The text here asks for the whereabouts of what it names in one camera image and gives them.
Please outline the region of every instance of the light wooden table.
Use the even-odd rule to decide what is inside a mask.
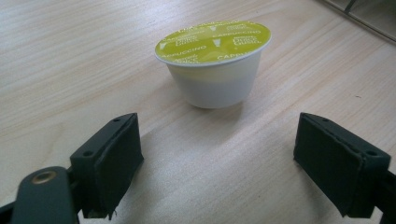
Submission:
[[[154,47],[208,21],[271,29],[249,97],[188,105]],[[379,223],[342,218],[293,161],[300,112],[396,157],[396,47],[315,0],[0,2],[0,204],[109,120],[137,112],[145,161],[107,220]],[[396,173],[396,162],[389,168]]]

